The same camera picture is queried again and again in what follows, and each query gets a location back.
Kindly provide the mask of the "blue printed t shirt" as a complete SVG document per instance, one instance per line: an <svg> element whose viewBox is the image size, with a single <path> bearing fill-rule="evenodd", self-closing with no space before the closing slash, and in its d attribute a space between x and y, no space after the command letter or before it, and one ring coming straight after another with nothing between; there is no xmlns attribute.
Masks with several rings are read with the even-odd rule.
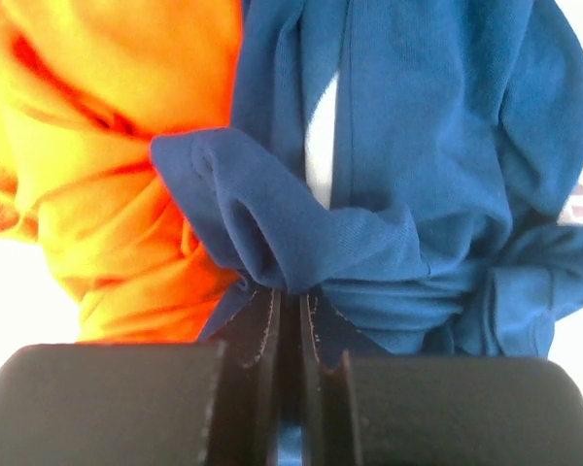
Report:
<svg viewBox="0 0 583 466"><path fill-rule="evenodd" d="M231 123L152 160L242 282L395 354L545 356L583 309L583 50L553 1L247 1Z"/></svg>

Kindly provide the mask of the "orange t shirt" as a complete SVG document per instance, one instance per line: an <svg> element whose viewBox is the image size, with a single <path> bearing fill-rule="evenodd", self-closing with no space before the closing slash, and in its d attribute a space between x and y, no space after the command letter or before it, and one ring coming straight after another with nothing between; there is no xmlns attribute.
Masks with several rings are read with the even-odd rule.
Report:
<svg viewBox="0 0 583 466"><path fill-rule="evenodd" d="M39 246L89 342L192 342L236 282L150 158L229 122L237 1L0 1L0 238Z"/></svg>

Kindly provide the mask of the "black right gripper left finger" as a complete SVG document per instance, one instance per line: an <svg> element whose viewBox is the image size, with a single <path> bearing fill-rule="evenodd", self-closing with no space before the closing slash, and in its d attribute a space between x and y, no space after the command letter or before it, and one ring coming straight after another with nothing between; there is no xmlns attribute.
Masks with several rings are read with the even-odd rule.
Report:
<svg viewBox="0 0 583 466"><path fill-rule="evenodd" d="M0 465L273 465L281 295L194 344L54 344L0 368Z"/></svg>

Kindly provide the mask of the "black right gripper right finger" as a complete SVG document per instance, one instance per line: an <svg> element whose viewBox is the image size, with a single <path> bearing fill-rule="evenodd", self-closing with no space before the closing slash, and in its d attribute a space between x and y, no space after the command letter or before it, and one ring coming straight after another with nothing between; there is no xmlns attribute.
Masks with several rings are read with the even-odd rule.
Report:
<svg viewBox="0 0 583 466"><path fill-rule="evenodd" d="M583 465L583 397L538 358L394 356L299 301L306 465Z"/></svg>

